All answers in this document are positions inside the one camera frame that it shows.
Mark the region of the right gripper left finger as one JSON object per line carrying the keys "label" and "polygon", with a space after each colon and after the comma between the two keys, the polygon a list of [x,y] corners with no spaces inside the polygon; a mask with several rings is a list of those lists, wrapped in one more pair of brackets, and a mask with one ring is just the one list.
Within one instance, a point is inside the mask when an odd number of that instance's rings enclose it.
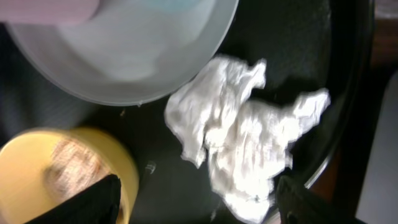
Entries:
{"label": "right gripper left finger", "polygon": [[116,224],[121,181],[110,174],[27,224]]}

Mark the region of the yellow bowl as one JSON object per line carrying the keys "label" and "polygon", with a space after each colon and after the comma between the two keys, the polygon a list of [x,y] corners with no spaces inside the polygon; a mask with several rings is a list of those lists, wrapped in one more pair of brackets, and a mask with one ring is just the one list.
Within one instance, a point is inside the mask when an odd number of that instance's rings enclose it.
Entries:
{"label": "yellow bowl", "polygon": [[44,170],[53,148],[73,139],[100,156],[121,181],[117,223],[128,224],[139,189],[137,167],[127,149],[111,135],[94,128],[71,131],[35,129],[19,134],[1,148],[1,217],[5,223],[27,223],[63,202],[44,185]]}

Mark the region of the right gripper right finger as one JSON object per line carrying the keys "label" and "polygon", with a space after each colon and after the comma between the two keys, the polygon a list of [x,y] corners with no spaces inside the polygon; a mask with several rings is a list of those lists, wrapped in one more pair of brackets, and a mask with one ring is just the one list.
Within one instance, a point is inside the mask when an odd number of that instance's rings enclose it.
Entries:
{"label": "right gripper right finger", "polygon": [[337,211],[286,175],[279,178],[275,199],[282,224],[365,224]]}

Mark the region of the white napkin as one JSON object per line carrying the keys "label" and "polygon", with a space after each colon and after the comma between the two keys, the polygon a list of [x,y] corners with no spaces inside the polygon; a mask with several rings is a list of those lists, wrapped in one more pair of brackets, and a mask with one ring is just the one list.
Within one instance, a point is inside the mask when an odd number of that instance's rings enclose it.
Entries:
{"label": "white napkin", "polygon": [[287,148],[318,125],[330,105],[327,89],[302,93],[290,106],[251,100],[266,85],[266,61],[249,66],[211,59],[172,94],[165,122],[182,143],[182,158],[208,164],[212,190],[244,223],[260,223],[272,205],[273,178],[292,167]]}

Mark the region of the food scraps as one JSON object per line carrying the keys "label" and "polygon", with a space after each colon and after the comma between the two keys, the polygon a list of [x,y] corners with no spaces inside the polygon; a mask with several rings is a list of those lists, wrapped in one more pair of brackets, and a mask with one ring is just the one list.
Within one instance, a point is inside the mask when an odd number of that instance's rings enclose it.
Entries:
{"label": "food scraps", "polygon": [[44,185],[58,202],[64,202],[111,173],[99,155],[88,146],[62,139],[53,148],[51,163],[44,170]]}

